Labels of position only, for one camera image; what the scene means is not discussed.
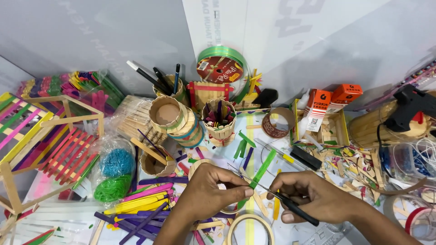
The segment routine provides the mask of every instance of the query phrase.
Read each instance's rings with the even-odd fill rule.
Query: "orange glue box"
[[[338,112],[363,94],[359,85],[341,84],[331,96],[327,112]]]
[[[307,125],[308,131],[318,132],[323,118],[326,115],[327,108],[330,104],[331,92],[312,89],[309,95],[309,102],[307,102],[304,116],[308,116],[309,124]]]

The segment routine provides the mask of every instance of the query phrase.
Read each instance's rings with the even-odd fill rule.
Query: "yarn bundle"
[[[100,152],[98,169],[93,174],[94,198],[105,206],[123,199],[130,188],[135,172],[134,148],[132,144],[118,136],[104,136],[93,149]]]

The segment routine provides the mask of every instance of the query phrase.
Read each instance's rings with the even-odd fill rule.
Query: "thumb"
[[[220,190],[223,206],[229,206],[254,195],[254,190],[249,186],[239,186],[232,189]]]
[[[314,211],[317,209],[317,207],[316,207],[316,204],[314,204],[313,202],[310,202],[310,203],[304,204],[304,205],[300,205],[298,207],[301,210],[303,210],[305,213],[307,213],[308,215],[310,215],[310,216],[312,216],[314,218],[317,218],[316,216],[318,216],[318,215],[314,214],[314,213],[316,213]],[[295,213],[293,213],[289,209],[285,209],[285,211],[283,211],[283,213],[282,213],[282,221],[285,224],[307,222],[305,219],[303,219],[302,217],[296,215]]]

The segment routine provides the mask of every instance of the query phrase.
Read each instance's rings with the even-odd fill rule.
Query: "white glue bottle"
[[[309,102],[309,92],[310,89],[306,91],[306,93],[301,97],[301,99],[297,102],[297,110],[305,110],[307,106],[307,102]]]
[[[309,124],[309,118],[307,116],[303,117],[299,122],[298,122],[298,139],[301,140],[304,133],[306,132],[307,129],[307,125]]]

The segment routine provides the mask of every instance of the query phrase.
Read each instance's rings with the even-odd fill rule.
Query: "human hand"
[[[220,190],[218,184],[224,184],[227,190]],[[228,169],[202,163],[180,195],[174,211],[183,209],[192,222],[208,219],[223,208],[251,197],[254,190],[248,185]]]
[[[299,208],[318,219],[330,224],[350,221],[359,212],[360,207],[368,205],[361,199],[337,188],[312,171],[279,173],[269,187],[299,204]],[[267,199],[274,196],[268,193]],[[285,224],[306,222],[295,215],[286,206],[282,213]]]

